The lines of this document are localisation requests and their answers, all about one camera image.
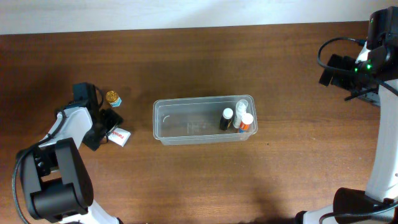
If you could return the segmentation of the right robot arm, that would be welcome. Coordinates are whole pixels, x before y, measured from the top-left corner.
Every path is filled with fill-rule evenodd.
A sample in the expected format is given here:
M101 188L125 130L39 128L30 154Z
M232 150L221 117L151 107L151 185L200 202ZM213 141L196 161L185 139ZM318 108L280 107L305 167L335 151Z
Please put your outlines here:
M296 224L397 223L397 7L372 13L367 38L355 42L363 48L357 58L317 61L324 69L319 82L349 91L347 100L380 107L371 176L365 190L342 187L331 205L296 214Z

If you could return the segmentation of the clear plastic container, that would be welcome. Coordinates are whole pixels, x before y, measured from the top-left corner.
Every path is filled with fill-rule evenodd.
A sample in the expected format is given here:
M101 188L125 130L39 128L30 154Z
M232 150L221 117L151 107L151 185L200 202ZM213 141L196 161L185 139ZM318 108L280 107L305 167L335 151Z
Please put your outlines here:
M239 133L234 126L221 130L223 110L234 110L241 100L254 116L253 123L245 133ZM153 104L152 124L154 138L165 146L245 141L258 130L255 101L250 95L157 100Z

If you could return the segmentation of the white Panadol box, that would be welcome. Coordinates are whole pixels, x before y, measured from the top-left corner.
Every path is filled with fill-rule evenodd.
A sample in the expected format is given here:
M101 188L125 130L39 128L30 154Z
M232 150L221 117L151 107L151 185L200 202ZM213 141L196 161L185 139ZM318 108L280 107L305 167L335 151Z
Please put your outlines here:
M121 128L115 128L108 134L108 139L121 147L127 143L131 133Z

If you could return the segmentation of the white clear-capped bottle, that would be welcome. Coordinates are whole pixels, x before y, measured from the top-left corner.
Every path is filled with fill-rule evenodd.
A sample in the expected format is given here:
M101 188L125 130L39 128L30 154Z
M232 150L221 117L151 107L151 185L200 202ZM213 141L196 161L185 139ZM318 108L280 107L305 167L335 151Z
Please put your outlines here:
M239 100L236 103L235 114L233 118L233 126L238 129L241 124L242 115L246 113L249 103L247 100Z

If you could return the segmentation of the small gold-lidded jar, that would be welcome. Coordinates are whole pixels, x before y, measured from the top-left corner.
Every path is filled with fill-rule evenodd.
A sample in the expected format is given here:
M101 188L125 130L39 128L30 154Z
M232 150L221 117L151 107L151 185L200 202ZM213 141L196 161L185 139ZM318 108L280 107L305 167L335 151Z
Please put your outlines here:
M122 99L120 96L113 90L108 91L106 93L106 101L112 106L112 107L118 107L122 103Z

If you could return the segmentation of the orange tube white cap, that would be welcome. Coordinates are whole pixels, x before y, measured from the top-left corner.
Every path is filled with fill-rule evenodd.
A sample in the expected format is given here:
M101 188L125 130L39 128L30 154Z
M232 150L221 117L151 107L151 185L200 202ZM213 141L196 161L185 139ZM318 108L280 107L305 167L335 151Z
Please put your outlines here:
M254 116L250 113L244 113L241 117L241 123L238 128L239 133L245 133L248 131L254 121Z

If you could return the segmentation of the black bottle white cap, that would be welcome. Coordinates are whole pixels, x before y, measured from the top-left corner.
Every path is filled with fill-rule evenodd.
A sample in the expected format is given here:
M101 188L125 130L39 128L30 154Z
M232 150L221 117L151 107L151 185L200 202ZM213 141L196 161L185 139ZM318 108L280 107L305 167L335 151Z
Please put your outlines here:
M220 129L227 131L231 125L234 111L231 108L225 108L220 119Z

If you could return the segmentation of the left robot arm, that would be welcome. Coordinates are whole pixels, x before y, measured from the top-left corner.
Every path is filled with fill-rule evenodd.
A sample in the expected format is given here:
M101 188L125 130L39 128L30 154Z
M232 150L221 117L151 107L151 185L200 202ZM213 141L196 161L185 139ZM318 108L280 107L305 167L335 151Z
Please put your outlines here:
M50 223L120 224L94 199L93 184L80 156L82 144L92 151L108 142L123 119L103 109L104 93L94 84L73 86L73 99L55 110L56 121L39 142L18 152L12 173L17 214L26 223L17 198L21 182L26 209L35 220Z

